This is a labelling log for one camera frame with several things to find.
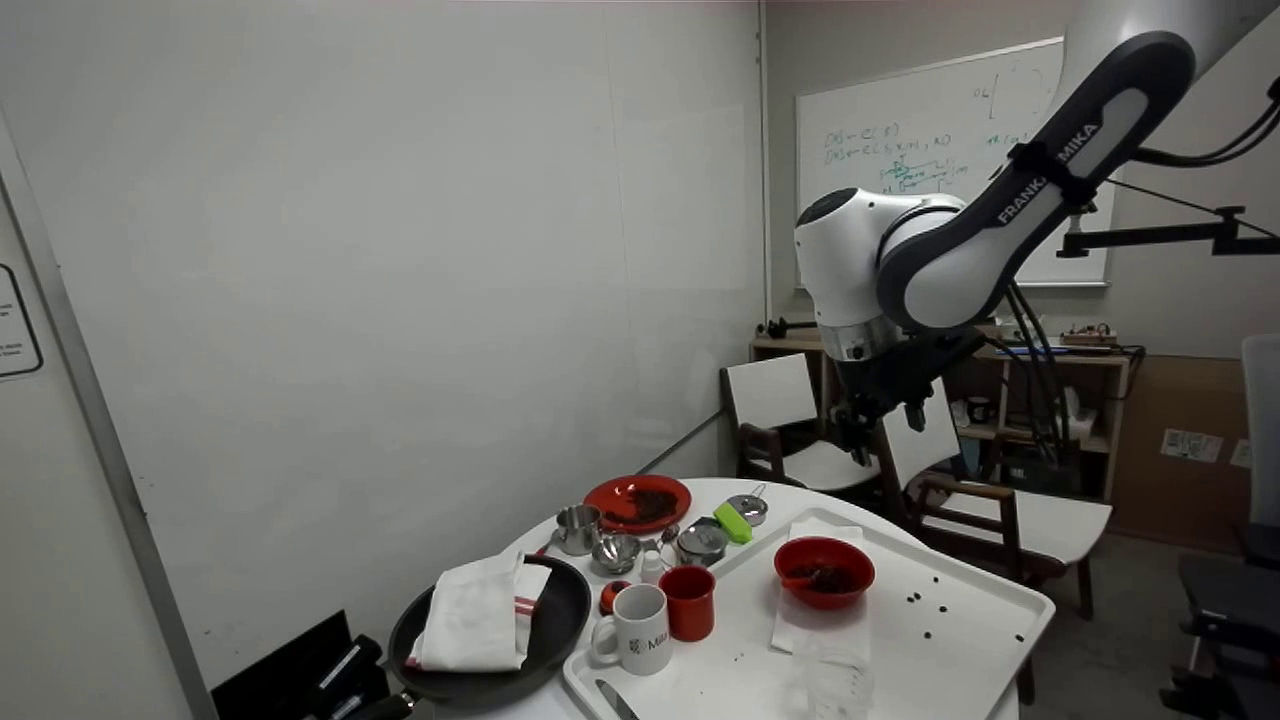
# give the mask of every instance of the red bowl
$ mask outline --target red bowl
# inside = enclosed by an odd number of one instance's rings
[[[878,566],[832,536],[795,536],[772,557],[772,572],[800,604],[819,612],[852,607],[878,580]]]
[[[691,497],[676,478],[617,478],[597,484],[586,504],[612,536],[658,536],[680,523]]]

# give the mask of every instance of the whiteboard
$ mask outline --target whiteboard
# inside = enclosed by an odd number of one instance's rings
[[[754,57],[754,0],[0,11],[209,686],[336,607],[383,641],[721,407],[764,312]]]
[[[965,57],[795,101],[800,212],[836,188],[954,193],[972,199],[1051,108],[1059,42]],[[1113,225],[1113,188],[1085,228]],[[1015,273],[1022,288],[1106,288],[1110,252],[1059,262],[1051,232]]]

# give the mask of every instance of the black chair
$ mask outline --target black chair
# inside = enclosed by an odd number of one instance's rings
[[[1193,604],[1193,657],[1160,694],[1193,718],[1280,718],[1280,332],[1240,346],[1251,500],[1243,566],[1180,561]]]
[[[350,720],[388,700],[388,675],[376,660],[382,650],[367,638],[352,641],[350,617],[334,612],[212,689],[212,704],[222,720]]]

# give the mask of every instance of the white table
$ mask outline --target white table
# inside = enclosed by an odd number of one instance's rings
[[[832,497],[819,497],[819,492],[803,492],[803,488],[790,488],[790,484],[736,481],[736,478],[685,478],[685,484],[691,492],[689,522],[691,517],[708,517],[730,497],[764,492],[767,523],[790,523],[790,517],[800,517],[809,507],[828,507],[828,513],[849,517],[849,522],[855,522],[855,523],[864,523],[871,532],[920,543],[917,536],[908,536],[904,530],[890,523],[885,517],[864,513],[864,507],[844,504],[844,500],[832,500]],[[558,530],[558,522],[544,522],[544,523],[529,530],[524,536],[516,536],[505,552],[535,552],[535,548],[548,543],[554,530]],[[597,604],[597,593],[607,580],[590,572],[590,557],[561,557],[558,548],[548,557],[575,566],[586,572],[586,580],[594,583],[594,604]],[[497,714],[430,709],[430,714],[416,714],[416,718],[434,718],[434,720],[436,718],[443,718],[443,720],[586,720],[586,714],[575,709],[575,700],[568,698],[568,689],[561,679],[554,679],[542,694],[532,694],[529,700],[497,709]],[[1015,720],[1015,718],[1022,718],[1015,689],[1008,689],[989,720]]]

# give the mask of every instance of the plate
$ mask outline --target plate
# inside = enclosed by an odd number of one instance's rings
[[[689,513],[689,488],[676,478],[617,478],[590,492],[597,523],[617,536],[653,536]]]
[[[575,568],[568,568],[554,557],[529,557],[524,566],[548,566],[554,578],[548,578],[544,597],[535,600],[532,629],[529,629],[529,660],[522,672],[421,672],[421,670],[408,670],[405,664],[408,650],[434,617],[436,589],[430,589],[416,604],[408,604],[408,612],[394,629],[388,670],[398,672],[398,679],[408,694],[416,694],[421,700],[434,700],[443,709],[502,709],[502,704],[516,704],[516,700],[532,698],[535,689],[544,689],[561,672],[563,657],[575,650],[575,638],[586,633],[586,623],[594,617],[594,593]]]

